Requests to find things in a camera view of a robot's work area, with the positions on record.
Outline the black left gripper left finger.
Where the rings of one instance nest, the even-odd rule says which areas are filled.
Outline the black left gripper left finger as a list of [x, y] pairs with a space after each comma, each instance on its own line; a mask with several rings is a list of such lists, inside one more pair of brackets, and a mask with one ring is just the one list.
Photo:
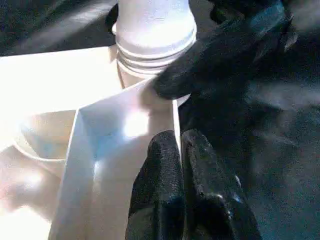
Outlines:
[[125, 239], [180, 240], [185, 194], [175, 134], [166, 130], [149, 142], [131, 191]]

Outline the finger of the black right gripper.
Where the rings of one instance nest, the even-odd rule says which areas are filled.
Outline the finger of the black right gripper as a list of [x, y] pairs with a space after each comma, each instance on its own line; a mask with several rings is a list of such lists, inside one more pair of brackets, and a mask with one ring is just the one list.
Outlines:
[[275, 51], [291, 18], [277, 15], [229, 21], [210, 31], [153, 81], [161, 98], [173, 100], [245, 72]]
[[109, 32], [112, 32], [119, 14], [118, 3], [116, 3], [108, 12], [106, 16], [106, 27]]

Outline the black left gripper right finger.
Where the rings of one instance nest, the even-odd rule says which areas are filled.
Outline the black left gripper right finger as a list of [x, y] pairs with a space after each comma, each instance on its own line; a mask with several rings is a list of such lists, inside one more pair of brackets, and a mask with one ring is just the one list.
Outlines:
[[236, 175], [198, 130], [181, 137], [189, 240], [260, 240], [256, 218]]

